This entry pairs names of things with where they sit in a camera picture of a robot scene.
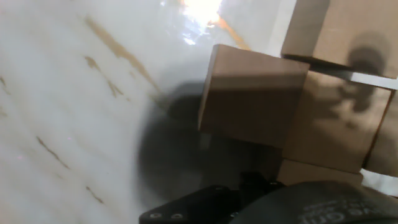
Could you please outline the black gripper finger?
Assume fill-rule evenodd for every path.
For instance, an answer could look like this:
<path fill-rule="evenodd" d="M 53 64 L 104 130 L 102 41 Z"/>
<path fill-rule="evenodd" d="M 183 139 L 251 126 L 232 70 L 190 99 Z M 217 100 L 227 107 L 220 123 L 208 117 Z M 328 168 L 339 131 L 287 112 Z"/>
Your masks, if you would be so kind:
<path fill-rule="evenodd" d="M 242 172 L 238 189 L 211 185 L 144 212 L 139 224 L 229 223 L 249 204 L 283 187 L 283 183 L 268 181 L 259 172 Z"/>

